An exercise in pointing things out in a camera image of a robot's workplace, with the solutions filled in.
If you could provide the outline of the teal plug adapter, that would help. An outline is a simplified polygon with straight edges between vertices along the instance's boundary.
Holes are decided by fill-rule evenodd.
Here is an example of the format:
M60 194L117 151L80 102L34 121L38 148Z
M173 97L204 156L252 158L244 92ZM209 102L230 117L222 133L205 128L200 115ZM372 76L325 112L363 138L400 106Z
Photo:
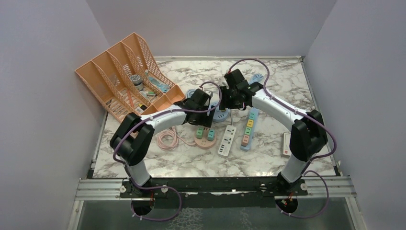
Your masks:
M256 118L257 118L257 116L258 116L258 112L257 111L251 111L250 113L249 113L249 116L248 116L248 118L250 119L250 120L255 120Z
M209 129L207 133L207 140L208 141L214 141L215 139L215 130L214 129Z

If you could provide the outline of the green plug adapter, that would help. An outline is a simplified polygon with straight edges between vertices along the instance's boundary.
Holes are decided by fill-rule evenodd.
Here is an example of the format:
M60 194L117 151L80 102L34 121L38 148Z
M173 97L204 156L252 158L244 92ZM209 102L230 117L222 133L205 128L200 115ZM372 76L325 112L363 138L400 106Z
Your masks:
M244 135L250 136L250 135L251 135L251 132L252 132L252 128L251 128L251 127L246 127L246 128L245 128Z
M196 131L196 138L197 139L202 139L203 138L203 132L204 132L204 128L203 127L199 127Z

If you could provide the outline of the pink plug adapter small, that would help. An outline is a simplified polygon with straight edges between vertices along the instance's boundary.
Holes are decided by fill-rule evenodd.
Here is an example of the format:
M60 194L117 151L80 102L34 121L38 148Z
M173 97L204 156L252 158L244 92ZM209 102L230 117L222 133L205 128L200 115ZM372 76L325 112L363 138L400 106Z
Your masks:
M247 146L250 143L250 136L244 135L241 140L241 146Z

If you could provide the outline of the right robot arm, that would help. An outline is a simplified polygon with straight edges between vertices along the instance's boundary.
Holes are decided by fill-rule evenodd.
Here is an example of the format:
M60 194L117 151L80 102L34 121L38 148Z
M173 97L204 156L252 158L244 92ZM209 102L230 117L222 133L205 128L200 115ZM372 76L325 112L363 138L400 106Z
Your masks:
M221 110L250 106L272 116L290 131L291 155L276 182L277 191L288 195L295 189L310 159L327 144L321 113L317 110L307 112L288 104L258 82L249 84L239 69L228 72L224 78L227 86L220 88Z

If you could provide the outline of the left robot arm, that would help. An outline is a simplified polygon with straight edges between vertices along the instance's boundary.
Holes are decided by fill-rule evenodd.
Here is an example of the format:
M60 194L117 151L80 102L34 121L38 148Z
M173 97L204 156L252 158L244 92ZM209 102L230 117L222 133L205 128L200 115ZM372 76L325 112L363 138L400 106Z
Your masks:
M144 158L154 135L173 126L189 123L210 127L218 103L211 104L211 96L197 89L190 98L175 102L168 108L148 115L129 113L110 140L114 160L122 163L133 180L132 190L143 197L150 192L151 178Z

